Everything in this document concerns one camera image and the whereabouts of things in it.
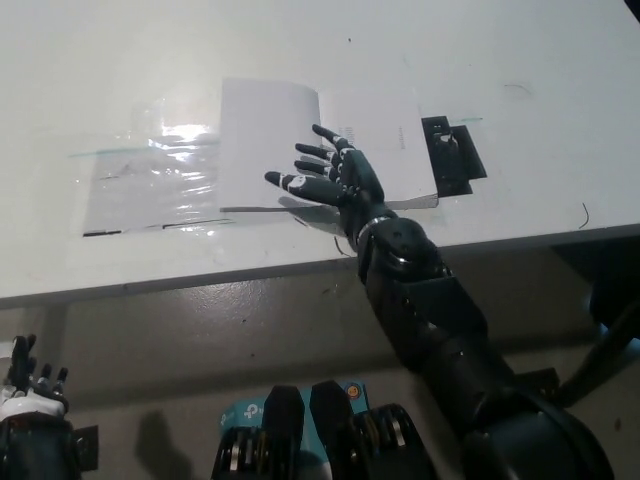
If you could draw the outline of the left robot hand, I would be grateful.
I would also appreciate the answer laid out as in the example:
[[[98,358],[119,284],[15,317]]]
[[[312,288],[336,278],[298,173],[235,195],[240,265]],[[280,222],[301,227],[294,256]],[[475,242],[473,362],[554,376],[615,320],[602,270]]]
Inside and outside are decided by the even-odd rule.
[[[37,337],[16,336],[1,344],[1,358],[9,360],[1,380],[1,421],[34,417],[44,421],[65,421],[69,402],[64,394],[69,370],[62,367],[53,375],[53,366],[45,363],[36,373],[37,359],[31,351]]]

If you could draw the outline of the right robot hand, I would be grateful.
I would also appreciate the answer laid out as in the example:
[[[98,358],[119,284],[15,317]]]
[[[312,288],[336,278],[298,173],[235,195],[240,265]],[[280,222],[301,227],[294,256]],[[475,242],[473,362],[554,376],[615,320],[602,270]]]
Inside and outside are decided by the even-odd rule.
[[[314,124],[312,131],[332,147],[297,143],[296,151],[314,160],[295,161],[296,174],[268,171],[264,179],[297,198],[337,208],[340,228],[356,244],[371,225],[397,215],[386,205],[382,185],[363,151],[321,125]]]

